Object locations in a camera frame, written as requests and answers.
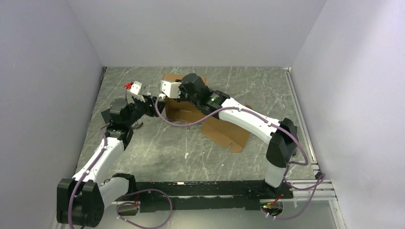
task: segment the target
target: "robotic hand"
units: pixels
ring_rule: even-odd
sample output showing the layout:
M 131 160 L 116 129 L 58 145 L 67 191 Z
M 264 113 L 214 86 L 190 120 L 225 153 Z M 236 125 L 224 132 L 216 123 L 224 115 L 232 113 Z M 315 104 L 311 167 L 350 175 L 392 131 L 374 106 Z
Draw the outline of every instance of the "robotic hand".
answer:
M 139 82 L 126 85 L 133 103 L 128 103 L 126 98 L 118 98 L 111 102 L 108 110 L 102 112 L 108 123 L 103 133 L 104 140 L 78 173 L 71 179 L 59 182 L 56 217 L 59 223 L 69 223 L 71 227 L 96 227 L 108 205 L 120 196 L 138 190 L 133 175 L 115 174 L 108 183 L 101 186 L 102 179 L 130 143 L 134 124 L 143 115 L 162 117 L 161 112 L 165 106 L 163 100 L 166 97 L 178 102 L 188 101 L 203 114 L 234 123 L 268 144 L 266 158 L 269 167 L 265 182 L 273 194 L 280 193 L 288 163 L 296 150 L 291 136 L 297 138 L 297 127 L 291 120 L 285 118 L 279 121 L 259 114 L 229 95 L 209 89 L 195 73 L 177 82 L 162 81 L 163 93 L 159 97 L 142 95 L 141 86 Z

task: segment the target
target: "table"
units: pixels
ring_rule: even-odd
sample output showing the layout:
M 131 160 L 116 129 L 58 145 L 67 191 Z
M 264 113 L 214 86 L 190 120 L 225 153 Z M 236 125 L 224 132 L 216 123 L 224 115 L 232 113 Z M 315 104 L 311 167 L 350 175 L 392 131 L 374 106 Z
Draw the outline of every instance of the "table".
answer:
M 207 78 L 212 89 L 221 90 L 241 104 L 266 116 L 291 119 L 298 126 L 298 139 L 308 153 L 299 124 L 297 108 L 284 71 L 280 67 L 133 67 L 107 68 L 93 109 L 92 118 L 77 164 L 77 171 L 90 159 L 101 142 L 98 131 L 104 125 L 101 111 L 112 100 L 124 96 L 124 84 L 142 83 L 143 92 L 159 94 L 164 73 L 196 73 Z M 105 178 L 115 173 L 135 175 L 137 181 L 207 181 L 263 179 L 267 170 L 267 145 L 250 135 L 246 147 L 231 153 L 200 133 L 201 125 L 170 126 L 159 118 L 143 117 L 144 126 L 134 132 L 125 152 Z M 303 161 L 300 153 L 293 160 Z M 311 165 L 293 165 L 288 179 L 314 179 Z

